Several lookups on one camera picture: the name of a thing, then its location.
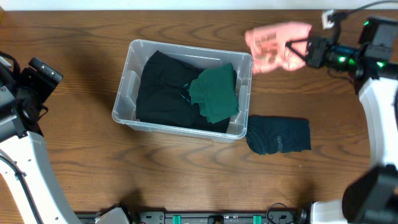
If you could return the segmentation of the pink printed shirt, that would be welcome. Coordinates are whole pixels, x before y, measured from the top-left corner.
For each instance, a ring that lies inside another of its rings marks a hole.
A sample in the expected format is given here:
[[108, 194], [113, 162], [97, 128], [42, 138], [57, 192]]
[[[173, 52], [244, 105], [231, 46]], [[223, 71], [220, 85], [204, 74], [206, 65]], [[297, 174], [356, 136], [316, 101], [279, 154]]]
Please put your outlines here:
[[[292, 72], [304, 67], [305, 61], [285, 47], [285, 43], [307, 39], [311, 29], [312, 25], [304, 22], [283, 22], [247, 30], [244, 37], [254, 59], [253, 73], [269, 73], [277, 68]], [[307, 42], [295, 43], [292, 47], [305, 54]]]

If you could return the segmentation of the dark teal garment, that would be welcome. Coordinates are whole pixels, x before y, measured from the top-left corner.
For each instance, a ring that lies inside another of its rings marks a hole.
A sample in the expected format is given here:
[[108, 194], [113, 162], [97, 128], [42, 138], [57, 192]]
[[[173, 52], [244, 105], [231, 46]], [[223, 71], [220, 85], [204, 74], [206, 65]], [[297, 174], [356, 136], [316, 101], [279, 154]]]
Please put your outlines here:
[[259, 155], [311, 150], [310, 122], [305, 118], [253, 115], [246, 142]]

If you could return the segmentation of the black garment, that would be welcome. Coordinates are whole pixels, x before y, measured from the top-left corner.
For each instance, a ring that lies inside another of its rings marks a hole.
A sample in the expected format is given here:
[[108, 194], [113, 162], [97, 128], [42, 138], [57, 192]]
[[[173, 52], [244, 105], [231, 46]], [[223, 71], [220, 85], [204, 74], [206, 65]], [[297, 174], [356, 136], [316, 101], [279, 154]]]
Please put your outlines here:
[[141, 122], [202, 128], [207, 124], [199, 106], [189, 102], [192, 80], [203, 71], [156, 51], [144, 65], [136, 100], [136, 118]]

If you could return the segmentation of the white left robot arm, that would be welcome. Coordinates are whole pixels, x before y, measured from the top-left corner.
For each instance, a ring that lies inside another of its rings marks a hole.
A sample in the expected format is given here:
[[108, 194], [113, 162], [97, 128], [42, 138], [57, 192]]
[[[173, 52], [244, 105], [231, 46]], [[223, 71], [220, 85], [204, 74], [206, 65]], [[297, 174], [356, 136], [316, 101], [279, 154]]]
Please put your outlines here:
[[61, 73], [34, 57], [21, 69], [1, 53], [1, 175], [25, 223], [132, 223], [128, 210], [115, 205], [97, 214], [75, 213], [50, 165], [39, 120]]

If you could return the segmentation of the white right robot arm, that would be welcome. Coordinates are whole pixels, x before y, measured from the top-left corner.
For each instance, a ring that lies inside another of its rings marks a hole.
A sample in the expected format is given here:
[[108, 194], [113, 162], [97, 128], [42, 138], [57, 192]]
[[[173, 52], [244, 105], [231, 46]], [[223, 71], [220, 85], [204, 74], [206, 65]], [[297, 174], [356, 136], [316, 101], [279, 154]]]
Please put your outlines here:
[[332, 38], [307, 37], [299, 57], [308, 67], [349, 73], [366, 115], [370, 167], [341, 199], [301, 209], [296, 223], [397, 223], [397, 64], [389, 61], [397, 21], [367, 18], [356, 49], [338, 43], [345, 17], [328, 16]]

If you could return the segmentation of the clear plastic storage bin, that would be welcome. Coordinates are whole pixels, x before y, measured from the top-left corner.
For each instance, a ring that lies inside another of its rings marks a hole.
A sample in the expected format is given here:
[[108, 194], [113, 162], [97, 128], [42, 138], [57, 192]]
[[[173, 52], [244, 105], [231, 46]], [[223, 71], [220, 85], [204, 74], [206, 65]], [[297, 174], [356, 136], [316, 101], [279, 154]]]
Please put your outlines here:
[[[145, 123], [136, 118], [136, 100], [139, 94], [142, 71], [150, 56], [156, 51], [190, 63], [196, 68], [216, 68], [232, 63], [237, 73], [235, 94], [239, 101], [239, 113], [230, 118], [227, 132], [217, 133]], [[245, 52], [208, 49], [142, 39], [133, 40], [127, 51], [123, 74], [112, 110], [112, 118], [115, 122], [125, 124], [136, 131], [177, 134], [211, 139], [214, 142], [232, 143], [242, 139], [247, 133], [253, 62], [253, 57]]]

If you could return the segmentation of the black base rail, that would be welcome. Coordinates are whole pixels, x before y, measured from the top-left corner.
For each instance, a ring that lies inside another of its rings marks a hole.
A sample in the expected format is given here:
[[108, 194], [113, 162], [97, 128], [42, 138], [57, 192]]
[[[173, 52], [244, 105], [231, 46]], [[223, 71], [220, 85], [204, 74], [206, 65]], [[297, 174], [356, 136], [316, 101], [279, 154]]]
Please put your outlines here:
[[129, 212], [133, 223], [145, 224], [256, 224], [301, 223], [293, 210], [273, 208], [264, 213], [177, 213], [177, 212]]

